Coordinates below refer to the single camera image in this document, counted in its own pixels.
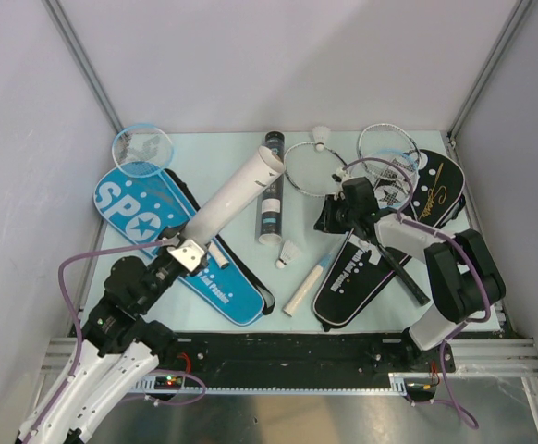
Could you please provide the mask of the black shuttlecock tube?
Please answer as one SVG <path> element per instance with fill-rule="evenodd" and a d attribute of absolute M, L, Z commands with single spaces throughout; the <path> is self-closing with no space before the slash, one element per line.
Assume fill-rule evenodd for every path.
<path fill-rule="evenodd" d="M 270 131 L 264 145 L 280 160 L 284 158 L 285 135 Z M 277 245 L 282 241 L 284 175 L 281 175 L 261 195 L 258 202 L 257 241 L 261 245 Z"/>

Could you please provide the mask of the white shuttlecock tube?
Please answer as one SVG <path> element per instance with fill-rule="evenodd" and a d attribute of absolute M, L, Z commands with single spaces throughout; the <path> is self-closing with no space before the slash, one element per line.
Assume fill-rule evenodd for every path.
<path fill-rule="evenodd" d="M 284 172 L 283 161 L 269 148 L 260 146 L 190 219 L 182 236 L 206 245 Z"/>

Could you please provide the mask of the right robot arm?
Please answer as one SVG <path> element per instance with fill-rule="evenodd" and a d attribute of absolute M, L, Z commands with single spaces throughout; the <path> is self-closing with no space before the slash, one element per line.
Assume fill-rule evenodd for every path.
<path fill-rule="evenodd" d="M 468 325 L 484 323 L 491 307 L 502 300 L 507 287 L 483 235 L 472 228 L 449 234 L 397 209 L 379 206 L 365 177 L 343 181 L 340 192 L 324 197 L 314 229 L 325 233 L 349 232 L 362 241 L 392 248 L 425 264 L 432 305 L 406 329 L 401 362 L 420 371 L 434 358 L 433 348 Z"/>

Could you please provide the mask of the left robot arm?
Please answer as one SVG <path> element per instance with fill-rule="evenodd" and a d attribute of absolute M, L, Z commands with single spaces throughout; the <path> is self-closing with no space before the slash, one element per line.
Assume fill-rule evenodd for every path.
<path fill-rule="evenodd" d="M 87 320 L 62 373 L 18 430 L 19 443 L 86 443 L 139 379 L 171 367 L 177 334 L 144 316 L 180 278 L 207 266 L 214 235 L 192 223 L 167 228 L 152 242 L 156 256 L 145 264 L 121 251 L 104 282 L 104 294 Z"/>

